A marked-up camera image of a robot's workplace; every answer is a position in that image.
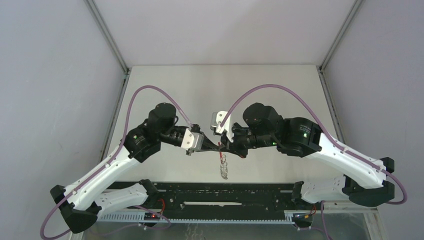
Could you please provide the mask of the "red handled keyring holder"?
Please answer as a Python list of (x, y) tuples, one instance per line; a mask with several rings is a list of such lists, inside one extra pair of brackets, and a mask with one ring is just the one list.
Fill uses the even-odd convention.
[(220, 158), (220, 176), (224, 180), (228, 180), (228, 163), (227, 163), (227, 156), (222, 152), (219, 151), (219, 158)]

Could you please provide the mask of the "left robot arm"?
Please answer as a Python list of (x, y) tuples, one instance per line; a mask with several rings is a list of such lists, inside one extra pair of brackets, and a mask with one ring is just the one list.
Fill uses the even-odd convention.
[(177, 126), (176, 108), (170, 103), (160, 103), (148, 114), (148, 118), (130, 130), (120, 145), (85, 176), (67, 186), (56, 185), (50, 190), (60, 213), (72, 233), (89, 229), (101, 216), (132, 207), (153, 208), (159, 199), (159, 191), (149, 179), (104, 192), (128, 170), (139, 166), (166, 143), (192, 152), (218, 151), (200, 127)]

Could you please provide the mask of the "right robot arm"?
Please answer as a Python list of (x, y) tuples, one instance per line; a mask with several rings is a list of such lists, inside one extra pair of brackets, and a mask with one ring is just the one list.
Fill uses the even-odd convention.
[(291, 204), (304, 209), (322, 201), (349, 200), (364, 207), (377, 207), (395, 197), (395, 186), (386, 173), (394, 171), (389, 157), (368, 159), (327, 136), (321, 127), (304, 117), (283, 118), (276, 110), (254, 103), (243, 112), (246, 126), (231, 121), (226, 111), (213, 114), (211, 129), (220, 135), (221, 151), (241, 158), (250, 149), (274, 147), (282, 154), (322, 162), (341, 172), (341, 176), (294, 184)]

